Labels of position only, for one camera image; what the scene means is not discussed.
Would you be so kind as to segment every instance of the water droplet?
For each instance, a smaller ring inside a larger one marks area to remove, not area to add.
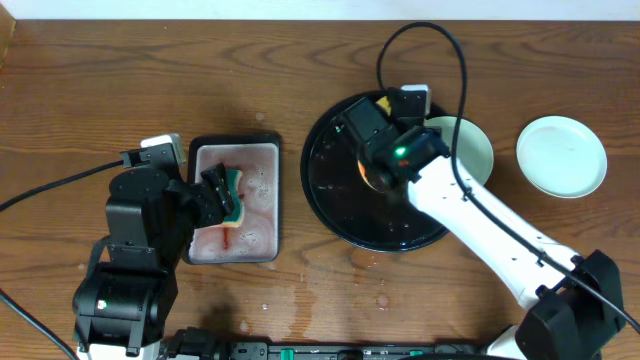
[[[378,309],[382,311],[387,310],[387,307],[389,306],[388,297],[386,297],[385,295],[380,295],[375,301],[378,304]]]
[[[242,332],[248,332],[249,331],[249,324],[247,324],[246,320],[242,320],[240,322],[240,331],[242,331]]]

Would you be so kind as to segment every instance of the wooden table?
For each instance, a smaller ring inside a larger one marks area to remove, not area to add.
[[[0,74],[0,198],[115,160],[140,139],[178,132],[282,135],[283,239],[268,264],[178,267],[165,334],[201,326],[288,342],[490,341],[523,312],[476,256],[447,236],[406,254],[355,248],[327,230],[300,184],[305,137],[337,101],[376,88],[376,56],[397,22],[21,21]],[[488,187],[549,236],[603,250],[640,316],[640,25],[445,22],[469,66],[466,116],[491,138]],[[413,30],[392,46],[388,85],[427,82],[454,111],[449,45]],[[606,147],[602,186],[576,200],[531,186],[514,155],[531,120],[579,119]],[[71,342],[71,298],[92,244],[106,234],[107,186],[120,170],[38,195],[2,213],[0,281]],[[380,301],[388,299],[386,309]],[[268,305],[263,310],[262,304]],[[3,358],[61,358],[0,307]],[[637,358],[628,327],[607,360]]]

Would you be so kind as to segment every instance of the black plate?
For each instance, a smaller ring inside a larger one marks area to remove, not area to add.
[[[394,252],[419,249],[443,237],[447,229],[416,210],[406,192],[398,197],[370,188],[360,176],[355,156],[331,126],[336,115],[365,96],[376,101],[382,92],[339,102],[311,129],[300,164],[304,194],[320,221],[356,246]],[[440,107],[431,106],[429,117],[445,115]]]

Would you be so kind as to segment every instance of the black cable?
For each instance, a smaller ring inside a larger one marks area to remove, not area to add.
[[[104,164],[102,166],[98,166],[97,168],[91,169],[91,170],[87,170],[85,172],[81,172],[80,174],[77,175],[73,175],[73,176],[69,176],[68,178],[64,178],[62,180],[58,180],[58,181],[54,181],[52,183],[46,184],[46,185],[42,185],[42,186],[38,186],[35,189],[31,189],[29,191],[26,191],[16,197],[14,197],[13,199],[10,199],[6,202],[4,202],[2,205],[0,205],[0,212],[6,210],[7,208],[9,208],[9,206],[16,204],[17,202],[20,202],[28,197],[31,197],[33,195],[39,194],[43,191],[47,191],[50,189],[53,189],[55,187],[64,185],[64,184],[68,184],[72,181],[76,181],[76,180],[80,180],[82,178],[85,178],[89,175],[93,175],[95,173],[98,173],[100,171],[103,170],[107,170],[107,169],[111,169],[113,167],[116,166],[120,166],[122,165],[124,162],[122,160],[119,161],[114,161],[112,163],[108,163],[108,164]]]
[[[124,162],[122,160],[120,161],[114,161],[112,163],[108,163],[102,166],[98,166],[97,168],[91,169],[91,170],[87,170],[85,172],[82,172],[80,174],[77,175],[73,175],[73,176],[69,176],[68,178],[64,178],[62,180],[58,180],[58,181],[54,181],[52,183],[46,184],[46,185],[42,185],[39,186],[35,189],[31,189],[29,191],[26,191],[6,202],[4,202],[2,205],[0,205],[0,212],[8,209],[11,205],[14,205],[26,198],[29,198],[33,195],[39,194],[43,191],[47,191],[53,188],[56,188],[58,186],[64,185],[64,184],[68,184],[72,181],[76,181],[82,178],[85,178],[89,175],[93,175],[95,173],[98,173],[100,171],[103,170],[107,170],[107,169],[111,169],[114,168],[116,166],[120,166],[122,165]],[[62,350],[62,352],[67,355],[69,357],[69,359],[78,359],[78,357],[76,356],[75,352],[73,350],[71,350],[71,348],[69,347],[69,345],[67,345],[64,341],[62,341],[62,339],[60,339],[53,331],[51,331],[48,327],[46,327],[44,324],[42,324],[40,321],[38,321],[35,317],[33,317],[33,315],[31,315],[27,310],[25,310],[24,308],[22,308],[20,305],[18,305],[18,303],[16,303],[13,299],[11,299],[11,297],[9,295],[7,295],[7,293],[4,292],[4,290],[0,289],[0,298],[2,299],[2,301],[13,311],[15,311],[16,313],[18,313],[18,315],[22,316],[23,319],[25,319],[29,324],[31,324],[33,327],[35,327],[36,329],[38,329],[41,333],[43,333],[47,338],[49,338],[49,340],[51,340],[51,342],[53,342],[57,347],[60,348],[60,350]]]
[[[504,231],[509,236],[511,236],[515,241],[517,241],[520,245],[524,246],[529,252],[534,254],[541,261],[545,262],[546,264],[548,264],[549,266],[557,270],[559,273],[564,275],[567,279],[574,282],[583,290],[587,291],[593,297],[601,301],[603,304],[610,307],[618,315],[624,318],[625,321],[628,322],[629,325],[631,325],[631,327],[634,330],[636,330],[636,332],[638,332],[638,334],[640,334],[640,324],[631,315],[629,315],[629,313],[619,308],[616,304],[612,303],[600,292],[598,292],[597,290],[589,286],[587,283],[585,283],[584,281],[580,280],[575,275],[573,275],[569,269],[565,268],[560,263],[552,259],[549,255],[547,255],[546,252],[541,251],[535,246],[533,246],[531,243],[525,240],[522,236],[520,236],[520,234],[516,233],[513,229],[511,229],[509,226],[503,223],[493,213],[491,213],[491,211],[485,208],[484,205],[482,205],[482,203],[478,201],[478,199],[475,198],[475,196],[472,193],[472,189],[466,186],[462,181],[462,177],[458,172],[457,152],[458,152],[458,135],[460,133],[460,123],[462,122],[462,115],[464,113],[464,106],[467,99],[467,65],[464,58],[464,54],[462,53],[462,47],[458,43],[458,40],[456,40],[456,38],[449,31],[447,31],[447,29],[434,23],[420,21],[420,22],[414,22],[414,23],[405,25],[402,28],[400,28],[398,31],[396,31],[393,35],[391,35],[389,40],[387,40],[387,42],[384,44],[382,51],[380,52],[380,56],[378,56],[378,62],[376,66],[376,76],[377,76],[378,85],[380,85],[380,88],[383,91],[387,91],[382,82],[382,59],[384,57],[385,52],[387,51],[387,48],[393,42],[393,40],[395,40],[400,34],[404,33],[407,30],[418,28],[418,27],[424,27],[424,28],[436,30],[440,34],[444,35],[444,37],[446,37],[447,40],[449,40],[449,42],[453,46],[456,52],[456,55],[458,56],[458,61],[460,62],[462,89],[460,93],[460,102],[458,104],[458,113],[456,115],[456,123],[453,129],[453,140],[451,142],[451,157],[452,157],[451,170],[453,171],[453,176],[455,177],[456,182],[458,183],[458,186],[460,186],[460,189],[462,190],[462,193],[464,194],[464,196],[467,199],[469,199],[469,201],[471,201],[476,206],[476,208],[480,210],[480,212],[482,212],[489,220],[491,220],[498,228],[500,228],[500,230]]]
[[[38,329],[41,333],[43,333],[46,337],[51,340],[52,343],[56,344],[57,347],[62,350],[62,352],[69,357],[69,359],[78,359],[75,352],[71,350],[69,345],[65,344],[65,342],[60,339],[53,331],[51,331],[48,327],[44,326],[43,323],[38,321],[33,315],[29,314],[27,310],[18,305],[13,299],[4,292],[4,290],[0,289],[0,298],[2,301],[7,304],[7,306],[18,313],[18,315],[22,316],[29,324]]]

